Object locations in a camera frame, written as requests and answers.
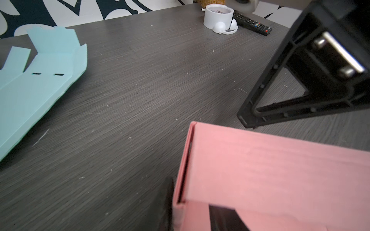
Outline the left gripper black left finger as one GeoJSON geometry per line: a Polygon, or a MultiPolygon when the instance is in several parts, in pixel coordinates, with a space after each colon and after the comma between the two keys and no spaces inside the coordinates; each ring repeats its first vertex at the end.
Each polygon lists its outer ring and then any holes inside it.
{"type": "Polygon", "coordinates": [[[145,218],[145,231],[172,231],[172,198],[174,182],[165,178],[145,218]]]}

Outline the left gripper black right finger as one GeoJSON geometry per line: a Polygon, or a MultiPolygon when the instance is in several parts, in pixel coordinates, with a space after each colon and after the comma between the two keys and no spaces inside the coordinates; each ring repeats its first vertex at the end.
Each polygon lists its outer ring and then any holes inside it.
{"type": "Polygon", "coordinates": [[[250,231],[233,209],[209,205],[211,231],[250,231]]]}

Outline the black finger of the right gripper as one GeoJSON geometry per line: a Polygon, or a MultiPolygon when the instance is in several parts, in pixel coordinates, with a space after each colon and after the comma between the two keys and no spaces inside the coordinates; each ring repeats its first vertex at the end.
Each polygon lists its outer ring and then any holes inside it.
{"type": "Polygon", "coordinates": [[[237,116],[256,128],[369,107],[369,1],[312,1],[237,116]]]}

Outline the pink paper box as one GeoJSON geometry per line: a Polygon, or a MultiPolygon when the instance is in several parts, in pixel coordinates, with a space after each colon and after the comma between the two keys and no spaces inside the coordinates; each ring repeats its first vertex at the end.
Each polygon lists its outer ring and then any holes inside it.
{"type": "Polygon", "coordinates": [[[211,231],[209,205],[250,231],[367,231],[370,154],[192,122],[172,200],[176,231],[211,231]]]}

